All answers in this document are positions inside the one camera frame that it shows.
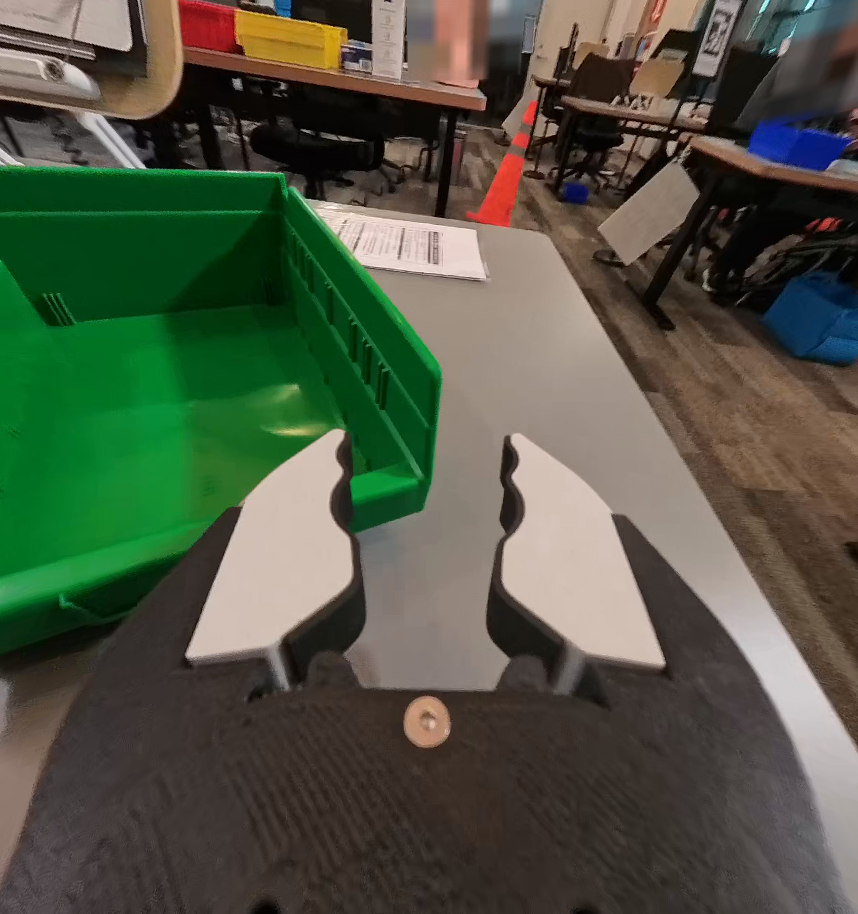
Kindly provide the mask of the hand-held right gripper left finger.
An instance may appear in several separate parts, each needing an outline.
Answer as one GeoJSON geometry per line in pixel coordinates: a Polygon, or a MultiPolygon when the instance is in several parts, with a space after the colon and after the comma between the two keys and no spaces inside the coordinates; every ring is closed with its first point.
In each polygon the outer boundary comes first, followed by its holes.
{"type": "Polygon", "coordinates": [[[350,437],[333,428],[243,499],[185,651],[189,666],[263,660],[287,691],[313,656],[356,641],[365,611],[351,476],[350,437]]]}

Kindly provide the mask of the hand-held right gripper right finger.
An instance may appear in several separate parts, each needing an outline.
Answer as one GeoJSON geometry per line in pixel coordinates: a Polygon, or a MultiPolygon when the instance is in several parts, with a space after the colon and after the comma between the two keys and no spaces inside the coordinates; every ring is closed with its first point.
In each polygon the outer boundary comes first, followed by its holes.
{"type": "Polygon", "coordinates": [[[494,645],[538,661],[557,695],[579,693],[595,665],[663,673],[617,520],[595,489],[521,433],[503,441],[500,482],[486,612],[494,645]]]}

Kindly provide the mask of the green plastic bin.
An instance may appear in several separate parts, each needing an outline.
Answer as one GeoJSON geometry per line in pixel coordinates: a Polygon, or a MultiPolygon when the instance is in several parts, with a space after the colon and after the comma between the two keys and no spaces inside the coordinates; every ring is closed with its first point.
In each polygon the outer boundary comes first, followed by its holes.
{"type": "Polygon", "coordinates": [[[277,174],[0,166],[0,657],[125,617],[333,428],[421,512],[442,372],[277,174]]]}

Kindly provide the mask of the laminated paper sheet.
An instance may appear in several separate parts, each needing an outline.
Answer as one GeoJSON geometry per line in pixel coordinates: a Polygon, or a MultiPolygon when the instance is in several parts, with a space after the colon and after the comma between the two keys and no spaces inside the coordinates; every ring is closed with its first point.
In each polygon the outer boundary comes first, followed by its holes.
{"type": "Polygon", "coordinates": [[[456,280],[489,278],[475,229],[368,215],[332,204],[317,212],[363,267],[456,280]]]}

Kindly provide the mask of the blue fabric basket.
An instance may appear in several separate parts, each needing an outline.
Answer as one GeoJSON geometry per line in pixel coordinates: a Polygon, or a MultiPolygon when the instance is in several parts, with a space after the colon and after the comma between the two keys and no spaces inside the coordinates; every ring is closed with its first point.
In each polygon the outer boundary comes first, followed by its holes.
{"type": "Polygon", "coordinates": [[[794,358],[837,367],[858,360],[858,290],[833,273],[789,280],[762,325],[794,358]]]}

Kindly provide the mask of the white board panel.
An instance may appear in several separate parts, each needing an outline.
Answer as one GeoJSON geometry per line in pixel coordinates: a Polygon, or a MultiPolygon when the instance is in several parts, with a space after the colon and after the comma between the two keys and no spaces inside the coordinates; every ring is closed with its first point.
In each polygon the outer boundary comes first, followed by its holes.
{"type": "Polygon", "coordinates": [[[679,162],[670,162],[599,227],[605,248],[594,260],[627,267],[680,228],[698,200],[698,188],[679,162]]]}

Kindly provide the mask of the black backpack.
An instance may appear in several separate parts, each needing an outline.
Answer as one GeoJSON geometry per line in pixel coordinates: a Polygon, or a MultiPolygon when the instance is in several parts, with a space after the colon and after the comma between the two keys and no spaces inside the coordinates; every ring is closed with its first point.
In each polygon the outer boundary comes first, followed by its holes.
{"type": "Polygon", "coordinates": [[[709,296],[723,307],[765,314],[791,280],[809,273],[838,275],[858,258],[858,232],[819,228],[791,235],[765,249],[742,272],[718,280],[709,296]]]}

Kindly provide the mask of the orange striped traffic cone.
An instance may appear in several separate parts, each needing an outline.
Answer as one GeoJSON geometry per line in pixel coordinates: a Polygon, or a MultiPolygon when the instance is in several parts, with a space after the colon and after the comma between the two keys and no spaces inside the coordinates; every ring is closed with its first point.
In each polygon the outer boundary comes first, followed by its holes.
{"type": "Polygon", "coordinates": [[[508,228],[512,220],[519,185],[525,170],[524,161],[537,121],[539,103],[532,100],[525,109],[518,131],[486,192],[477,212],[467,212],[469,221],[508,228]]]}

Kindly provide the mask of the black office chair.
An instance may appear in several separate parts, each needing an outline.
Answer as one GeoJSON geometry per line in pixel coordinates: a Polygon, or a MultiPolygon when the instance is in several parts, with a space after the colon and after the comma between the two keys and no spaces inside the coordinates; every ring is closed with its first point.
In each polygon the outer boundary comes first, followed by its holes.
{"type": "Polygon", "coordinates": [[[384,161],[385,140],[329,139],[284,123],[261,123],[249,135],[254,154],[305,179],[307,199],[327,200],[325,181],[347,173],[370,173],[384,161]]]}
{"type": "MultiPolygon", "coordinates": [[[[589,54],[572,77],[564,98],[613,104],[628,92],[637,63],[633,59],[607,59],[589,54]]],[[[616,118],[578,113],[563,103],[562,158],[565,175],[583,176],[595,156],[604,157],[622,143],[616,118]]]]}

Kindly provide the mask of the blue plastic bin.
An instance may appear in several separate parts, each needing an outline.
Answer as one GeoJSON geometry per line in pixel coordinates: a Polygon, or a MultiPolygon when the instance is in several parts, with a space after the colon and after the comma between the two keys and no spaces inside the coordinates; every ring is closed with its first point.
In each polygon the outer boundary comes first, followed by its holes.
{"type": "Polygon", "coordinates": [[[750,136],[747,151],[778,165],[824,172],[852,141],[842,133],[762,121],[750,136]]]}

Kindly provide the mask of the yellow plastic bin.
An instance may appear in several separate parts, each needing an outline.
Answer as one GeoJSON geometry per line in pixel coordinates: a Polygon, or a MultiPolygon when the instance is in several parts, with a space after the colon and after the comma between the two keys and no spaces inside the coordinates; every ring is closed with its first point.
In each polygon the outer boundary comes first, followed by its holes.
{"type": "Polygon", "coordinates": [[[238,9],[234,36],[246,58],[338,70],[347,29],[238,9]]]}

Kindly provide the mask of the white sign card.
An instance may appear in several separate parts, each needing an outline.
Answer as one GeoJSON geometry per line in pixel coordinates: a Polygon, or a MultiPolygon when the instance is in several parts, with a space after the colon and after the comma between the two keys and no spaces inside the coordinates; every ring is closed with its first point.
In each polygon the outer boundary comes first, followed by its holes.
{"type": "Polygon", "coordinates": [[[371,1],[371,68],[377,78],[402,80],[405,8],[405,1],[371,1]]]}

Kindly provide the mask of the red plastic bin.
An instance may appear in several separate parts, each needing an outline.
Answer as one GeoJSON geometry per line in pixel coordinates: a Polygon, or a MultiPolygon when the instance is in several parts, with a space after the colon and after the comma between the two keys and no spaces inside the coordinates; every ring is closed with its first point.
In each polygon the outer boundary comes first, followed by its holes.
{"type": "Polygon", "coordinates": [[[179,1],[180,30],[186,48],[240,54],[235,36],[235,6],[209,1],[179,1]]]}

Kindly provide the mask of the aluminium profile beam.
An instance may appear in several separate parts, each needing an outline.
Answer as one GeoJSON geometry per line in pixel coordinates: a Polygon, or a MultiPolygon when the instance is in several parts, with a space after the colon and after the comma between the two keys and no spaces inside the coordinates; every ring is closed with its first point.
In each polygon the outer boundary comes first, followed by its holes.
{"type": "Polygon", "coordinates": [[[102,92],[95,79],[65,60],[0,48],[0,95],[93,101],[102,92]]]}

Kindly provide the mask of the black white tag poster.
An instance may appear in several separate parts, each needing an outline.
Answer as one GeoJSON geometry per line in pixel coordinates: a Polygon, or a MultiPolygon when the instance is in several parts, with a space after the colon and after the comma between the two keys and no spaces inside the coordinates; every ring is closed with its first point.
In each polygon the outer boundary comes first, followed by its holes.
{"type": "Polygon", "coordinates": [[[698,50],[689,74],[696,78],[715,79],[725,62],[732,37],[742,15],[743,1],[712,1],[701,29],[698,50]]]}

